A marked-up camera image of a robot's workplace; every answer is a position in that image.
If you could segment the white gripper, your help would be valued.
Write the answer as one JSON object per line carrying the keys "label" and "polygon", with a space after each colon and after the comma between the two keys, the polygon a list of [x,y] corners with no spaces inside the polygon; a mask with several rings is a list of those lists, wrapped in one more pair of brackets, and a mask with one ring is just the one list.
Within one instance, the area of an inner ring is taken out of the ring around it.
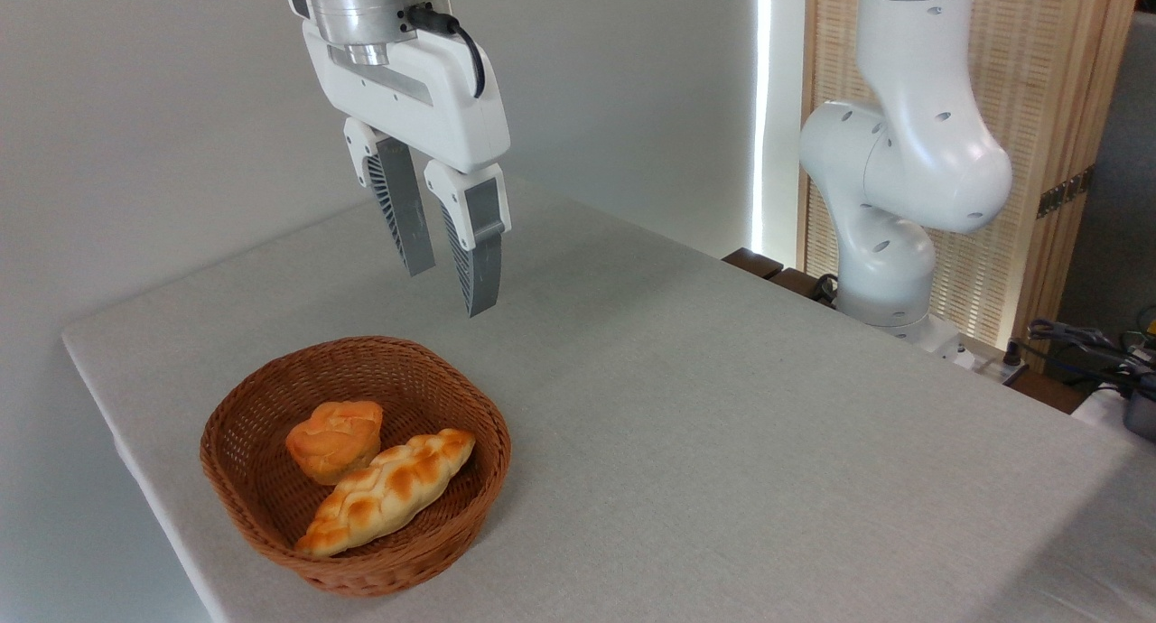
{"label": "white gripper", "polygon": [[440,203],[468,316],[495,306],[511,218],[494,163],[509,149],[507,112],[489,55],[477,50],[486,83],[476,97],[470,47],[458,38],[420,31],[390,44],[388,64],[355,65],[314,23],[302,31],[323,95],[351,116],[343,126],[351,166],[387,220],[405,269],[416,276],[436,265],[412,146],[437,160],[424,176]]}

